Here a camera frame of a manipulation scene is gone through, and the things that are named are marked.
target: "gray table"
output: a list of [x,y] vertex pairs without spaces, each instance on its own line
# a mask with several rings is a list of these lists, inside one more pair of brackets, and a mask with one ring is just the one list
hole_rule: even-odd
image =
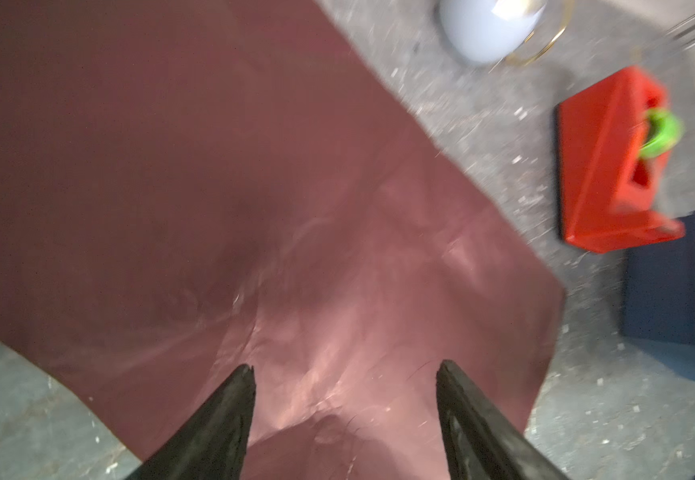
[[[569,296],[558,349],[526,435],[571,478],[695,474],[695,383],[617,333],[621,253],[586,254],[556,233],[551,111],[638,62],[671,91],[688,131],[660,206],[695,209],[695,80],[658,31],[596,0],[536,64],[473,68],[442,45],[430,0],[321,0],[440,149],[500,206]],[[549,6],[538,36],[558,18]],[[62,386],[0,344],[0,478],[122,478],[137,461]]]

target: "mug handle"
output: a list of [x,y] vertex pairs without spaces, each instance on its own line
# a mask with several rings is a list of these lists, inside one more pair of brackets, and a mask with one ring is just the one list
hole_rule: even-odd
[[[547,43],[543,47],[542,50],[539,51],[539,53],[528,57],[528,58],[521,58],[515,53],[511,53],[505,57],[505,62],[511,65],[517,65],[519,67],[523,67],[524,65],[528,65],[532,62],[534,62],[537,58],[543,56],[548,50],[550,50],[551,47],[555,44],[555,41],[559,39],[559,37],[564,33],[566,30],[566,27],[569,26],[569,22],[572,19],[572,12],[574,12],[574,0],[563,0],[563,18],[561,20],[561,28],[559,28],[558,33],[556,33],[553,38],[550,40],[550,42]],[[534,36],[534,30],[529,34],[528,37],[523,41],[523,43],[527,43],[530,38]]]

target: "navy blue object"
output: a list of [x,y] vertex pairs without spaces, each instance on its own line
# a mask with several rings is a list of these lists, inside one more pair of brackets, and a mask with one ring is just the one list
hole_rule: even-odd
[[628,250],[622,334],[695,380],[695,212],[681,220],[684,238]]

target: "red tape dispenser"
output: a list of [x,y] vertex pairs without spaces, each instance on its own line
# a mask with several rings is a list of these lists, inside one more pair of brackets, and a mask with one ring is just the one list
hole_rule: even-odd
[[681,122],[668,92],[623,68],[563,101],[556,112],[561,231],[598,254],[681,238],[684,225],[651,210]]

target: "red wrapping paper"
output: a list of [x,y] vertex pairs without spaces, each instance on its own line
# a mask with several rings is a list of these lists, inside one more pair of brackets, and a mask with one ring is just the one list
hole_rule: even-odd
[[0,340],[137,456],[246,362],[243,478],[448,478],[439,362],[523,428],[562,302],[310,0],[0,3]]

